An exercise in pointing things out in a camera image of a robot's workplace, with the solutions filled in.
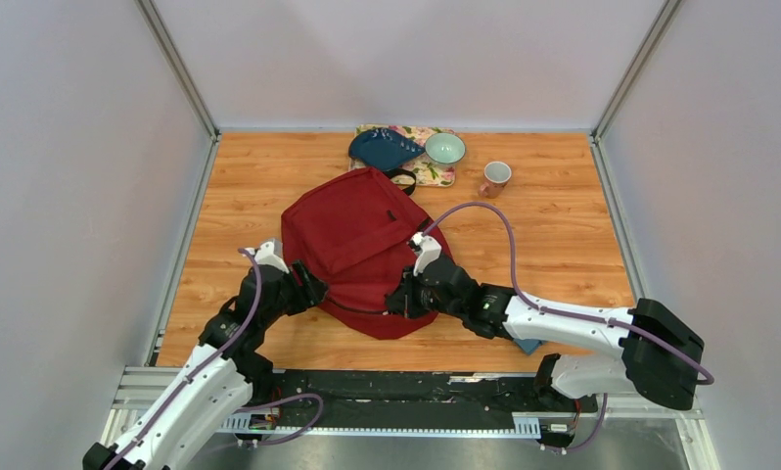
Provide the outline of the red student backpack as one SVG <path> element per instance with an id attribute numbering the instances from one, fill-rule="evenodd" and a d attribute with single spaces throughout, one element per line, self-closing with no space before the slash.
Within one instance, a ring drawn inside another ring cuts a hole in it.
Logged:
<path id="1" fill-rule="evenodd" d="M 402 338 L 437 314 L 407 319 L 386 312 L 386 297 L 414 263 L 411 237 L 432 218 L 382 172 L 348 171 L 306 193 L 282 212 L 286 262 L 301 261 L 328 285 L 321 309 L 379 340 Z"/>

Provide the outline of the blue leather wallet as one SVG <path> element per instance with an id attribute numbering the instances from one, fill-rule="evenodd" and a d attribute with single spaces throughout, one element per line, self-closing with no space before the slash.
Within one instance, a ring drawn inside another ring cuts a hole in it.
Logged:
<path id="1" fill-rule="evenodd" d="M 544 342 L 536 339 L 515 339 L 514 343 L 526 354 L 535 353 Z"/>

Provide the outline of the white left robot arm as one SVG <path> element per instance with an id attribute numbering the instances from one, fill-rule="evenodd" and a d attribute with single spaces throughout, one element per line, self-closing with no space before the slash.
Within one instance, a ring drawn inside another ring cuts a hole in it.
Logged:
<path id="1" fill-rule="evenodd" d="M 266 330 L 285 315 L 318 306 L 327 292 L 300 261 L 287 268 L 254 263 L 161 396 L 114 443 L 89 448 L 83 468 L 185 467 L 230 415 L 271 400 L 273 364 L 257 353 Z"/>

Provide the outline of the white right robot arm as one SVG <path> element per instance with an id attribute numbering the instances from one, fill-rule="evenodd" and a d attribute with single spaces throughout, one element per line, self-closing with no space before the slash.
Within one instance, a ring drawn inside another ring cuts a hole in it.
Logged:
<path id="1" fill-rule="evenodd" d="M 584 396 L 635 392 L 662 407 L 686 411 L 697 387 L 712 383 L 701 365 L 702 338 L 652 299 L 614 308 L 548 301 L 513 287 L 479 283 L 441 256 L 422 269 L 404 268 L 386 306 L 408 319 L 444 313 L 484 338 L 588 350 L 584 357 L 552 353 L 542 359 L 533 395 L 548 410 Z"/>

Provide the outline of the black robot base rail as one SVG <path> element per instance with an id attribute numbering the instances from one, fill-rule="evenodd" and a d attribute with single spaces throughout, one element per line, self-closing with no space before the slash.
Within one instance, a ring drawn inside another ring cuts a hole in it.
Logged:
<path id="1" fill-rule="evenodd" d="M 569 444 L 593 396 L 568 399 L 531 373 L 288 369 L 264 379 L 248 403 L 262 427 L 290 434 L 495 436 Z"/>

